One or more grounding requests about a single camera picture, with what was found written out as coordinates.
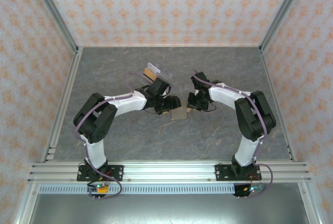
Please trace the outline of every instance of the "gray marble floor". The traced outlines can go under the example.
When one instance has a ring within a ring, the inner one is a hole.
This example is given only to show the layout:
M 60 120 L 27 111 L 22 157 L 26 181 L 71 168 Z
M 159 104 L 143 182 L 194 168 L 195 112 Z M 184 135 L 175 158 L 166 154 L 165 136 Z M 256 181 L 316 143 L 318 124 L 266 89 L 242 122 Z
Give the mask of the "gray marble floor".
M 289 159 L 281 124 L 257 48 L 245 47 L 119 47 L 84 48 L 55 153 L 57 160 L 82 160 L 84 149 L 74 137 L 72 123 L 92 93 L 116 96 L 128 93 L 123 83 L 127 72 L 142 73 L 147 63 L 158 64 L 178 79 L 171 94 L 187 98 L 193 90 L 191 71 L 203 71 L 246 91 L 265 93 L 277 126 L 262 145 L 259 159 Z M 131 77 L 134 88 L 142 84 Z M 105 138 L 109 160 L 229 160 L 238 149 L 241 133 L 236 113 L 216 103 L 213 112 L 191 111 L 186 120 L 171 120 L 144 111 L 118 116 Z

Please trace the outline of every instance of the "clear plastic object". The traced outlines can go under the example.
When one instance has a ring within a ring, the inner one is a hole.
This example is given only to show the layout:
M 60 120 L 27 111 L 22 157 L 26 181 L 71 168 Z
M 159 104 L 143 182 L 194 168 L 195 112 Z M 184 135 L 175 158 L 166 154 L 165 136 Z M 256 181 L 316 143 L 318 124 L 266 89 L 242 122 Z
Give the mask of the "clear plastic object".
M 176 84 L 178 84 L 179 79 L 173 74 L 173 72 L 164 69 L 159 64 L 153 65 L 152 63 L 148 63 L 147 68 L 157 77 L 161 77 L 164 81 L 168 82 L 171 87 L 174 87 Z M 143 78 L 140 78 L 140 82 L 144 85 L 147 84 L 147 81 Z

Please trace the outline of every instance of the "black bracket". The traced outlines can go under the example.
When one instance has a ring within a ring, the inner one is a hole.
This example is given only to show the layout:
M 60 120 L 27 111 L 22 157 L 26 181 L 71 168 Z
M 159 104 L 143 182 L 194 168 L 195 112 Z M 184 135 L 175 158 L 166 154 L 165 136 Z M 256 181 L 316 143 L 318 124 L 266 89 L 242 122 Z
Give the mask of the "black bracket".
M 124 175 L 124 165 L 107 165 L 106 168 L 104 168 L 106 172 L 103 172 L 104 174 L 108 173 L 108 176 L 118 180 L 123 180 Z M 82 164 L 79 165 L 79 171 L 78 176 L 76 178 L 77 181 L 96 181 L 100 179 L 100 175 L 96 175 L 95 172 L 92 172 L 89 165 Z M 99 181 L 107 181 L 108 179 L 106 177 L 103 177 Z
M 255 175 L 261 180 L 260 167 L 252 166 L 247 169 L 246 173 L 237 175 L 232 169 L 232 164 L 219 163 L 215 165 L 215 177 L 217 181 L 258 181 L 255 177 L 251 178 L 251 175 Z

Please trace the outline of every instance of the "orange patterned wall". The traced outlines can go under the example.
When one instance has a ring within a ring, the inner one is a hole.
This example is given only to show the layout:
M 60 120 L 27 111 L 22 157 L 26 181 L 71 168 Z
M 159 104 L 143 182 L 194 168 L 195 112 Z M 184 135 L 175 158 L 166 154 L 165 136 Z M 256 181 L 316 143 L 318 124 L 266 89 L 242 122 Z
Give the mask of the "orange patterned wall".
M 265 60 L 297 158 L 310 162 L 333 220 L 333 0 L 296 0 Z
M 78 45 L 255 45 L 283 0 L 54 0 Z
M 42 0 L 0 0 L 0 12 L 0 223 L 13 223 L 73 54 Z

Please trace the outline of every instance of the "patterned wallpaper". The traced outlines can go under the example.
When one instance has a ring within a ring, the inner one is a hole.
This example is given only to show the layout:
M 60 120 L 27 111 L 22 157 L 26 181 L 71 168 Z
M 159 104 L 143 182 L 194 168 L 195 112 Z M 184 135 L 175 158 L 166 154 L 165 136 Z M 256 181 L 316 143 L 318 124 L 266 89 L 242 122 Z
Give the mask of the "patterned wallpaper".
M 0 223 L 13 223 L 73 54 L 42 0 L 0 0 L 0 12 Z
M 333 0 L 296 0 L 265 53 L 297 158 L 333 220 Z
M 54 0 L 78 45 L 255 45 L 283 0 Z

